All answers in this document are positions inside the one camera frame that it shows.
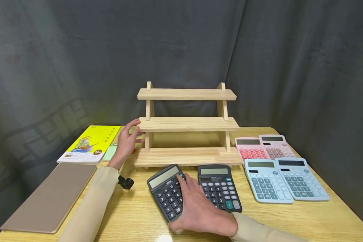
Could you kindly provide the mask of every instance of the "brown notebook cover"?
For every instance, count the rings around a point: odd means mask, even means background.
[[[95,170],[95,165],[57,165],[0,229],[56,233]]]

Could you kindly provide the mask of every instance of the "hand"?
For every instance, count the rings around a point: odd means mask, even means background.
[[[168,224],[173,231],[187,229],[195,232],[208,232],[233,237],[238,231],[234,216],[222,211],[207,200],[202,187],[194,178],[184,173],[186,181],[179,175],[183,211],[181,216]]]
[[[139,119],[132,120],[129,122],[118,135],[118,145],[115,154],[111,158],[108,166],[111,166],[119,170],[128,156],[132,153],[136,143],[143,143],[144,139],[136,139],[137,136],[144,134],[145,132],[139,132],[140,127],[136,126],[140,124]],[[129,135],[131,127],[136,126]]]

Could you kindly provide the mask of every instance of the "wooden table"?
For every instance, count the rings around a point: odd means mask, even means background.
[[[243,127],[240,131],[231,133],[232,146],[234,146],[234,138],[236,137],[258,137],[260,134],[276,133],[273,128],[268,127]],[[154,146],[210,147],[219,146],[219,144],[217,134],[213,132],[157,133],[154,138]],[[130,191],[122,189],[119,185],[116,186],[95,241],[229,241],[227,237],[213,234],[199,234],[189,231],[181,234],[169,232],[167,223],[146,184],[146,180],[160,168],[136,169],[133,165],[135,159],[136,156],[131,155],[130,160],[121,169],[121,175],[125,178],[132,178],[135,184]],[[107,162],[102,162],[98,166],[106,165]],[[184,173],[197,178],[196,167],[183,167],[182,170]],[[262,204],[254,199],[242,166],[233,166],[232,174],[243,207],[242,213],[258,222],[296,234],[309,241],[363,242],[363,222],[314,171],[313,173],[326,189],[331,198],[330,201],[295,201],[288,205]],[[0,242],[57,241],[84,198],[88,187],[89,184],[56,234],[4,231],[0,233]]]

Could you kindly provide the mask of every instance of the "calculator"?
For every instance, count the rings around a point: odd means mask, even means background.
[[[198,179],[205,196],[216,208],[227,212],[242,212],[241,202],[233,183],[230,166],[199,166]]]
[[[295,200],[329,200],[329,195],[310,171],[306,159],[276,158],[275,163]]]
[[[285,136],[278,134],[261,134],[259,138],[272,160],[281,157],[296,157],[289,148],[288,143],[286,143]]]
[[[244,161],[245,173],[258,202],[293,203],[293,197],[275,162],[265,159]]]
[[[173,164],[159,171],[147,181],[153,198],[168,222],[176,220],[183,210],[182,191],[176,174],[185,180],[179,166]]]
[[[239,137],[235,138],[235,147],[242,159],[269,159],[265,147],[256,137]]]

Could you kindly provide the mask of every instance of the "wooden shelf board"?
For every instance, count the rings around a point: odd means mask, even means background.
[[[243,161],[235,147],[226,152],[225,147],[200,148],[151,148],[149,153],[139,149],[136,167],[160,167],[171,164],[199,166],[208,164],[242,165]]]
[[[220,132],[238,131],[239,126],[233,117],[140,117],[141,132]]]
[[[138,100],[227,100],[235,101],[237,96],[230,89],[167,89],[141,88],[137,94]]]

